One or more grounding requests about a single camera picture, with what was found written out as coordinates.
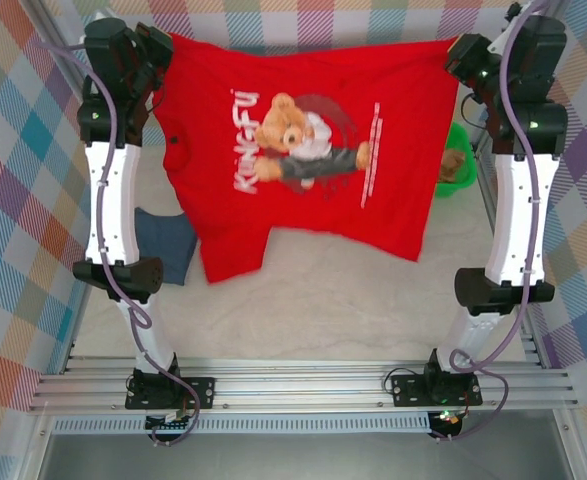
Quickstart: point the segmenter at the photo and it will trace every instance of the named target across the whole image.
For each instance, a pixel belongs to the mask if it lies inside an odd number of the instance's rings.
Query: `green bowl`
[[[451,124],[449,136],[446,139],[446,148],[454,148],[464,152],[464,163],[455,175],[455,183],[438,183],[435,187],[436,197],[450,197],[462,188],[473,185],[477,179],[477,167],[469,136],[462,125],[455,122]]]

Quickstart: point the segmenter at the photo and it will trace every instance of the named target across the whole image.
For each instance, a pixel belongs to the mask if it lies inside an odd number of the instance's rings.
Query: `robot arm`
[[[142,24],[133,32],[120,19],[100,18],[87,25],[83,40],[93,70],[115,103],[117,132],[105,180],[111,119],[105,98],[87,77],[78,121],[90,172],[91,231],[85,259],[73,265],[73,274],[105,290],[117,302],[130,328],[131,307],[109,282],[103,262],[108,263],[119,289],[154,320],[137,331],[144,351],[138,351],[136,371],[156,375],[157,368],[147,359],[150,357],[168,371],[175,354],[162,329],[155,298],[162,285],[162,262],[159,258],[140,258],[135,238],[134,196],[142,129],[148,118],[146,102],[161,86],[172,55],[171,39]],[[104,181],[108,188],[103,189],[99,205],[98,191]],[[98,209],[102,213],[102,242],[98,241]]]
[[[524,8],[513,4],[506,17],[511,23],[494,42],[481,35],[467,34],[449,50],[447,70],[473,90],[472,98],[477,103],[487,107],[486,130],[493,140],[496,156],[498,206],[494,243],[486,267],[462,268],[457,272],[456,320],[425,367],[426,389],[431,399],[457,399],[471,391],[469,386],[476,385],[476,379],[473,369],[468,368],[469,360],[477,362],[491,330],[516,306],[553,299],[554,287],[544,281],[542,242],[548,196],[564,151],[568,125],[565,108],[547,98],[566,45],[565,28],[559,20],[527,12],[512,43],[506,71],[509,103],[529,140],[537,175],[529,170],[524,146],[506,113],[500,88],[502,54],[514,28],[513,20],[535,5],[540,5],[540,1],[529,2]],[[537,177],[535,190],[539,192],[535,216],[531,183],[534,176]],[[537,235],[534,245],[530,245],[534,227]],[[530,268],[526,266],[528,256],[533,260]],[[510,338],[516,327],[517,322],[509,333]],[[458,354],[453,367],[452,354],[457,351],[465,352],[468,357]],[[495,358],[497,354],[498,351],[490,357]],[[471,402],[479,404],[481,397],[474,396]]]

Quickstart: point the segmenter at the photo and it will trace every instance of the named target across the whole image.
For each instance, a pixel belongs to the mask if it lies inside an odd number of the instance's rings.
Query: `black mounting plate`
[[[184,383],[195,390],[200,399],[200,410],[213,408],[215,398],[215,378],[213,377],[180,377]],[[195,407],[195,400],[186,391],[186,408],[191,410]],[[184,395],[179,395],[171,402],[163,402],[163,405],[154,404],[153,400],[141,395],[127,395],[124,407],[127,410],[182,410],[184,406]]]
[[[446,403],[435,403],[431,400],[426,388],[424,375],[393,375],[391,376],[391,393],[393,405],[396,407],[464,407],[466,399],[463,395],[450,398]],[[482,392],[477,379],[473,379],[466,391],[468,404],[471,407],[482,405]]]

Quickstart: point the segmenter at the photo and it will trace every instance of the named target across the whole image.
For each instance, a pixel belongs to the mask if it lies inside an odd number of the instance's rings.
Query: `plaid fabric backdrop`
[[[23,418],[38,372],[53,364],[69,335],[82,296],[69,268],[88,230],[73,118],[78,104],[51,57],[33,47],[37,36],[17,2],[0,0],[0,479],[17,464],[13,425]],[[108,7],[129,25],[142,21],[224,47],[278,54],[470,31],[494,37],[511,0],[43,2],[69,44],[97,9]],[[554,363],[576,373],[587,405],[587,1],[573,0],[566,21],[570,45],[554,94],[569,108],[571,132],[545,242],[558,292],[552,304],[533,311]],[[145,142],[163,143],[153,121]],[[587,406],[583,416],[587,425]]]
[[[574,373],[587,424],[587,1],[573,0],[564,20],[569,46],[553,95],[568,107],[570,124],[544,242],[557,298],[534,312],[552,362]]]
[[[0,0],[0,479],[19,464],[25,412],[84,291],[70,270],[89,228],[79,104],[39,39],[18,0]]]

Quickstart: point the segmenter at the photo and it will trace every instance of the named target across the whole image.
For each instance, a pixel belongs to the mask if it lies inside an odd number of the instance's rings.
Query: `blue fabric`
[[[164,283],[184,285],[197,244],[197,235],[185,214],[158,216],[136,208],[135,237],[140,257],[162,260]]]

